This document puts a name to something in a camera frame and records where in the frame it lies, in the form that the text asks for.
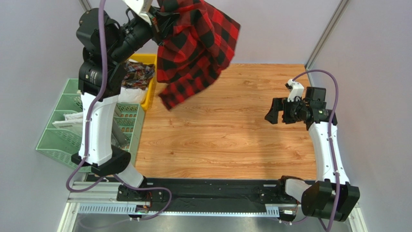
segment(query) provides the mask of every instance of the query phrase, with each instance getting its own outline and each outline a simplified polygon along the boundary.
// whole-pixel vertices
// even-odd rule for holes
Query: wooden tabletop
[[[265,121],[272,98],[303,65],[232,64],[205,91],[167,111],[157,93],[146,113],[136,168],[146,177],[316,178],[314,150],[301,123]],[[299,82],[308,86],[306,76]]]

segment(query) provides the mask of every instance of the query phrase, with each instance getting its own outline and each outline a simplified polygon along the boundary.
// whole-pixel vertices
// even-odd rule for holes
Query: checkered pattern
[[[158,50],[159,96],[171,110],[206,89],[233,56],[240,25],[204,0],[158,0],[162,12],[179,12],[173,34]]]

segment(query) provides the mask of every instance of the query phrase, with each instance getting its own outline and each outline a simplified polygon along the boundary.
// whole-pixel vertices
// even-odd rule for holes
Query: robotic arm
[[[99,176],[116,174],[124,183],[134,188],[140,187],[144,177],[130,163],[129,152],[111,146],[111,128],[113,114],[121,82],[126,75],[124,62],[150,39],[158,45],[163,45],[163,39],[171,32],[178,13],[162,13],[152,7],[152,0],[123,0],[132,13],[132,19],[120,26],[119,23],[104,13],[104,27],[106,50],[101,51],[99,38],[98,8],[85,12],[79,21],[77,38],[84,45],[84,63],[79,71],[79,89],[83,103],[84,118],[91,110],[91,119],[88,122],[91,133],[83,122],[83,137],[80,151],[72,155],[72,162],[80,164],[88,146],[88,156],[83,166],[92,166],[93,173]],[[102,89],[102,53],[107,53],[107,85]],[[98,93],[103,96],[92,107],[93,100]]]
[[[334,220],[345,221],[359,200],[359,188],[350,185],[349,179],[342,166],[337,136],[336,115],[332,118],[331,134],[334,154],[338,172],[334,170],[332,150],[329,144],[328,123],[332,110],[326,109],[326,89],[308,87],[305,98],[302,99],[303,86],[293,81],[288,81],[286,87],[290,94],[287,98],[274,98],[269,113],[265,120],[271,124],[278,123],[279,111],[283,111],[282,122],[291,124],[303,121],[312,139],[316,158],[316,182],[314,185],[306,184],[302,179],[283,176],[280,181],[280,194],[285,199],[295,198],[302,204],[305,216],[330,219],[336,190],[340,188],[337,210]]]

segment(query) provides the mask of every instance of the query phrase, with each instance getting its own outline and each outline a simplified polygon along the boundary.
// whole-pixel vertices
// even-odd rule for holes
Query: white wall
[[[338,80],[339,147],[371,232],[412,227],[411,10],[410,0],[352,0],[313,67]],[[313,80],[331,102],[332,82]]]
[[[76,0],[0,1],[0,225],[54,232],[71,170],[35,151],[82,45]]]
[[[98,7],[100,0],[89,0]],[[305,63],[339,0],[207,0],[238,21],[242,28],[235,63]],[[121,0],[106,2],[111,18],[127,22]],[[156,53],[153,41],[139,53]]]

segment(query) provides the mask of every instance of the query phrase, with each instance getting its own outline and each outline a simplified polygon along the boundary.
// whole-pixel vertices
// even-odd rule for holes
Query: red and black plaid shirt
[[[206,89],[229,67],[240,25],[204,0],[158,0],[162,12],[179,12],[173,34],[158,50],[159,94],[171,110]]]

